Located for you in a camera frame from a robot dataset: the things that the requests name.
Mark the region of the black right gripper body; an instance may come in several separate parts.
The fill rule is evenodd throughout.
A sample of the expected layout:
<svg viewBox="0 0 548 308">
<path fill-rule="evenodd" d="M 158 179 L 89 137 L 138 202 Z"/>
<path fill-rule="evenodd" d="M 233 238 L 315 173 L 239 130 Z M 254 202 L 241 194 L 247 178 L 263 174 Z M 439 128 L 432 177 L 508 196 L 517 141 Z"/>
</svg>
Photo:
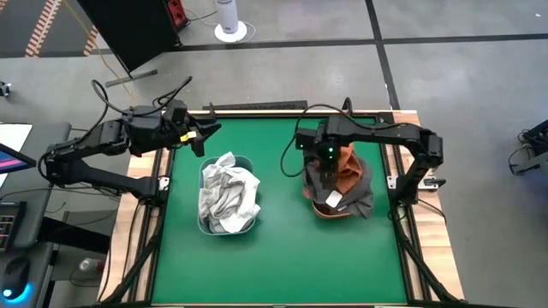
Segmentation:
<svg viewBox="0 0 548 308">
<path fill-rule="evenodd" d="M 297 150 L 301 150 L 305 162 L 319 162 L 322 169 L 335 169 L 340 157 L 342 143 L 336 128 L 339 116 L 332 115 L 321 121 L 315 129 L 298 127 L 295 132 Z"/>
</svg>

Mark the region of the orange towel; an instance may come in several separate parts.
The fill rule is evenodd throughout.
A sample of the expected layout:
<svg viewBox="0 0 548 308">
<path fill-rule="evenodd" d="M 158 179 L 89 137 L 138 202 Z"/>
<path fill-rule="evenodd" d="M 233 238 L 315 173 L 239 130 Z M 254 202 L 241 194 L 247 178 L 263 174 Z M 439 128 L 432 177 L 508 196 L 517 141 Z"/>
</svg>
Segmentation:
<svg viewBox="0 0 548 308">
<path fill-rule="evenodd" d="M 363 170 L 356 155 L 354 144 L 342 146 L 337 161 L 337 191 L 346 194 L 360 182 L 362 175 Z"/>
</svg>

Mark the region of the orange plastic basket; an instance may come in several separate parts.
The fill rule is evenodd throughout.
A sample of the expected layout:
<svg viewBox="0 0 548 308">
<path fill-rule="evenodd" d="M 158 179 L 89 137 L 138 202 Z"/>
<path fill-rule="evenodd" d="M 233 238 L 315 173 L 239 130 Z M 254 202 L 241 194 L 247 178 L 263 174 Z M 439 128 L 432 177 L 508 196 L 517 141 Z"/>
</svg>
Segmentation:
<svg viewBox="0 0 548 308">
<path fill-rule="evenodd" d="M 303 196 L 304 198 L 308 199 L 311 203 L 311 206 L 312 206 L 312 209 L 313 209 L 313 212 L 315 213 L 315 215 L 321 219 L 338 219 L 338 218 L 343 218 L 346 216 L 346 214 L 344 213 L 335 213 L 333 212 L 332 210 L 329 210 L 327 207 L 323 206 L 323 205 L 320 205 L 320 204 L 316 204 L 313 199 L 312 199 L 312 195 L 310 194 L 310 192 L 308 191 L 307 188 L 303 188 L 302 190 L 302 193 L 303 193 Z"/>
</svg>

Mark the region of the light grey waffle towel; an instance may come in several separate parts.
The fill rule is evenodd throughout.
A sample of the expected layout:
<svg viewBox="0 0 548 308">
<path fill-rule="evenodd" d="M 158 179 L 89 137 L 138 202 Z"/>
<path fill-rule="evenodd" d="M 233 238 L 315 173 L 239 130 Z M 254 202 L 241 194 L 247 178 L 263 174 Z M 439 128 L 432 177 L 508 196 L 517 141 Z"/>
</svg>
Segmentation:
<svg viewBox="0 0 548 308">
<path fill-rule="evenodd" d="M 210 164 L 202 176 L 200 219 L 213 218 L 225 230 L 235 232 L 259 214 L 260 206 L 255 199 L 260 180 L 247 169 Z"/>
</svg>

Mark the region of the long black bar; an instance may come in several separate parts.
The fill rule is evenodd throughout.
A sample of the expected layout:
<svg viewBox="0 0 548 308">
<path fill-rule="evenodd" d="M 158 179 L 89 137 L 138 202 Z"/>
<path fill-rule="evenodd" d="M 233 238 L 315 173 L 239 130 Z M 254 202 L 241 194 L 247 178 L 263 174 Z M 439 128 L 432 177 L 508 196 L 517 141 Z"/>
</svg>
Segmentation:
<svg viewBox="0 0 548 308">
<path fill-rule="evenodd" d="M 303 110 L 308 107 L 307 100 L 278 101 L 266 103 L 247 103 L 247 104 L 223 104 L 215 105 L 215 111 L 218 110 Z M 202 110 L 209 110 L 209 105 L 204 105 Z"/>
</svg>

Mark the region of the black panel on stand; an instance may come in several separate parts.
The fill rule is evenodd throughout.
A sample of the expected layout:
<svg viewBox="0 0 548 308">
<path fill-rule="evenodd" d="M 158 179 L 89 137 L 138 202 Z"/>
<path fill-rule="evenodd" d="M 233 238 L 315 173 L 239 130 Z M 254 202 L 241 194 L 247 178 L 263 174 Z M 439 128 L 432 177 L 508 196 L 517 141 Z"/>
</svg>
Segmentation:
<svg viewBox="0 0 548 308">
<path fill-rule="evenodd" d="M 127 76 L 107 87 L 152 76 L 156 70 L 132 74 L 137 68 L 182 46 L 166 0 L 77 0 Z"/>
</svg>

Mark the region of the red power strip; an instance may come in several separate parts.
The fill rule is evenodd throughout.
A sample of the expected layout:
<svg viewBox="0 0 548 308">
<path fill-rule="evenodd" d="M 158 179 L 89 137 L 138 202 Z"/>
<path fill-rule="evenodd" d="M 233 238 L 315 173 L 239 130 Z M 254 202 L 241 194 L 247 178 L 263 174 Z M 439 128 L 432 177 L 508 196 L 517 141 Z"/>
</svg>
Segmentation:
<svg viewBox="0 0 548 308">
<path fill-rule="evenodd" d="M 166 3 L 176 29 L 182 30 L 189 23 L 182 0 L 166 0 Z"/>
</svg>

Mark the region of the plastic bottle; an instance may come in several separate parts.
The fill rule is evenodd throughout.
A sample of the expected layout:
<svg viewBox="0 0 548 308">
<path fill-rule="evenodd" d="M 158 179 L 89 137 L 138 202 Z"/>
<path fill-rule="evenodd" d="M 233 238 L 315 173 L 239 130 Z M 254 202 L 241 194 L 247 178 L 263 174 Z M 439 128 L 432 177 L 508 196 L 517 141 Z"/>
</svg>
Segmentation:
<svg viewBox="0 0 548 308">
<path fill-rule="evenodd" d="M 79 270 L 83 273 L 102 273 L 104 270 L 105 261 L 96 258 L 84 258 L 79 263 Z"/>
</svg>

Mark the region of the white paper sheet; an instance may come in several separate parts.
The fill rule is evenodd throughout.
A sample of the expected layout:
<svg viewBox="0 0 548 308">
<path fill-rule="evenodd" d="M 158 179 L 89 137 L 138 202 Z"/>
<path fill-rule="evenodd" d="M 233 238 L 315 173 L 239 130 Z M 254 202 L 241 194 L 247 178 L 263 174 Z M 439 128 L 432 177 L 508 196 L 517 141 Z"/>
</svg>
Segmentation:
<svg viewBox="0 0 548 308">
<path fill-rule="evenodd" d="M 32 127 L 33 126 L 30 124 L 8 124 L 0 122 L 0 143 L 22 153 L 22 147 L 27 141 Z M 8 174 L 0 175 L 0 188 L 3 186 L 7 176 Z"/>
</svg>

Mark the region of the computer monitor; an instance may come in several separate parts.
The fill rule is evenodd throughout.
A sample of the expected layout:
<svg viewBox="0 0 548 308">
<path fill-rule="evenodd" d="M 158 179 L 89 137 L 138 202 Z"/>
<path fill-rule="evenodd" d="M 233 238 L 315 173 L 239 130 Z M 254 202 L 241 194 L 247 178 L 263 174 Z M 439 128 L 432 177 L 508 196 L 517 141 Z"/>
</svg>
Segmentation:
<svg viewBox="0 0 548 308">
<path fill-rule="evenodd" d="M 35 168 L 36 164 L 34 159 L 0 143 L 0 175 Z"/>
</svg>

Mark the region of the grey desk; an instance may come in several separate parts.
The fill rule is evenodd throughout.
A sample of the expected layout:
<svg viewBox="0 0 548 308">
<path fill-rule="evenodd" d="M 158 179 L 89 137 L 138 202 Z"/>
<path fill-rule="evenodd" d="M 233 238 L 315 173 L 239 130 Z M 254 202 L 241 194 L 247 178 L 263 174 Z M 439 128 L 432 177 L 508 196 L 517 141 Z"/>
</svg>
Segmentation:
<svg viewBox="0 0 548 308">
<path fill-rule="evenodd" d="M 67 122 L 33 124 L 22 153 L 39 159 L 49 145 L 63 142 L 70 133 Z M 49 273 L 49 262 L 53 245 L 39 243 L 37 238 L 51 195 L 50 183 L 41 177 L 35 168 L 8 174 L 0 188 L 0 201 L 25 201 L 27 209 L 11 250 L 0 253 L 0 283 L 9 261 L 18 257 L 30 260 L 30 272 L 26 293 L 19 299 L 6 300 L 0 295 L 0 308 L 34 308 L 43 300 L 40 292 Z"/>
</svg>

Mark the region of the dark floor mat orange stripes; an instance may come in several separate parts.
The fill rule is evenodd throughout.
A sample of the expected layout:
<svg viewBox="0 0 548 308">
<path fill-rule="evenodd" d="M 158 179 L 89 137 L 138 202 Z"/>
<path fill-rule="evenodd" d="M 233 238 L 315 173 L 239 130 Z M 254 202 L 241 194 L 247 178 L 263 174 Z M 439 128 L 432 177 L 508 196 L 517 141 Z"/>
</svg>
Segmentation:
<svg viewBox="0 0 548 308">
<path fill-rule="evenodd" d="M 97 42 L 78 0 L 0 0 L 0 58 L 89 56 Z"/>
</svg>

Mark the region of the backlit keyboard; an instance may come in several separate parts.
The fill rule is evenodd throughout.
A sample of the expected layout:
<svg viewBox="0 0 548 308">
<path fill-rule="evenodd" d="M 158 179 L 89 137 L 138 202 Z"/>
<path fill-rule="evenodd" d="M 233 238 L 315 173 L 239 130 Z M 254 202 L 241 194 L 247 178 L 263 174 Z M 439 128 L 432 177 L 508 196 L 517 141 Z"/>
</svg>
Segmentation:
<svg viewBox="0 0 548 308">
<path fill-rule="evenodd" d="M 0 202 L 0 253 L 7 252 L 13 245 L 26 209 L 25 201 Z"/>
</svg>

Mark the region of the black floor equipment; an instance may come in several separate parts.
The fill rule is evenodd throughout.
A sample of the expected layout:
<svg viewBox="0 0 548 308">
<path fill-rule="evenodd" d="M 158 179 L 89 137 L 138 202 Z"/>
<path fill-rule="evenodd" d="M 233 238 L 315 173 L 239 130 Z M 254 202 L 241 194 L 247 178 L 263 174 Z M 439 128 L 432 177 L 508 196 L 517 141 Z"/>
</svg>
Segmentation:
<svg viewBox="0 0 548 308">
<path fill-rule="evenodd" d="M 512 152 L 508 158 L 512 175 L 522 175 L 530 170 L 539 169 L 548 176 L 548 120 L 530 129 L 523 129 L 517 135 L 521 147 Z M 525 151 L 527 160 L 512 163 L 511 158 L 518 152 Z"/>
</svg>

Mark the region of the black computer mouse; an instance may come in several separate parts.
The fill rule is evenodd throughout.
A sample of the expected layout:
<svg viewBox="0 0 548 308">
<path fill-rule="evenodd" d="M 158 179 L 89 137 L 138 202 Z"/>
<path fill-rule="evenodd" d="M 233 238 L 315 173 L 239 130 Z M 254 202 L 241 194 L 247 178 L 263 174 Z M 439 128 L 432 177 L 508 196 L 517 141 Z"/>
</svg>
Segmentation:
<svg viewBox="0 0 548 308">
<path fill-rule="evenodd" d="M 14 258 L 8 262 L 0 283 L 0 295 L 6 300 L 21 298 L 27 290 L 30 260 L 26 257 Z"/>
</svg>

